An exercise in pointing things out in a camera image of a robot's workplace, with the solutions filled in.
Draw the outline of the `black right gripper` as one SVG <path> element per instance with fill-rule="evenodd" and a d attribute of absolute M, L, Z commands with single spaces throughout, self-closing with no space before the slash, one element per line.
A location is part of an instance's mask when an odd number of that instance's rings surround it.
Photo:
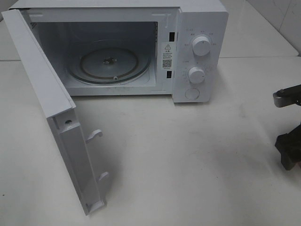
<path fill-rule="evenodd" d="M 281 155 L 281 164 L 285 170 L 291 170 L 301 162 L 301 126 L 291 132 L 279 135 L 275 143 Z"/>

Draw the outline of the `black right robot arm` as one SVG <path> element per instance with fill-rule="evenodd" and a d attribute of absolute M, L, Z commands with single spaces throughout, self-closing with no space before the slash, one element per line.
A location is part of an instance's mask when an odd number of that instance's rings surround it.
<path fill-rule="evenodd" d="M 301 105 L 301 86 L 280 89 L 273 93 L 276 107 Z M 301 162 L 301 126 L 298 125 L 291 132 L 279 135 L 275 142 L 276 149 L 281 155 L 281 164 L 285 170 L 291 170 Z"/>

